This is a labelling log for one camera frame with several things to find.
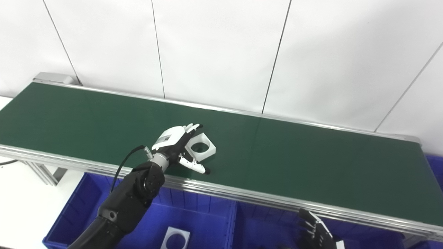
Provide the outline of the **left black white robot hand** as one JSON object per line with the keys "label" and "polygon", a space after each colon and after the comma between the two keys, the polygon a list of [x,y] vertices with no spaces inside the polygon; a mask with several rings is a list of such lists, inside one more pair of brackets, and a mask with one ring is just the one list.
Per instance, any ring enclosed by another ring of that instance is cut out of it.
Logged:
{"label": "left black white robot hand", "polygon": [[173,164],[180,164],[201,174],[209,175],[210,169],[201,165],[186,148],[196,131],[202,127],[203,125],[199,123],[190,123],[165,130],[152,146],[153,158],[150,161],[157,164],[163,172]]}

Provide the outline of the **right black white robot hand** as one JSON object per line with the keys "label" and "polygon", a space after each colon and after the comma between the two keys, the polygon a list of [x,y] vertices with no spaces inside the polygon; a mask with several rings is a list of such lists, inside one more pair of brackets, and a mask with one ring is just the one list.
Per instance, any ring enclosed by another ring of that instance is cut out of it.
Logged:
{"label": "right black white robot hand", "polygon": [[303,228],[297,241],[299,249],[344,249],[342,239],[334,236],[326,224],[316,214],[305,208],[298,211],[300,221],[298,225]]}

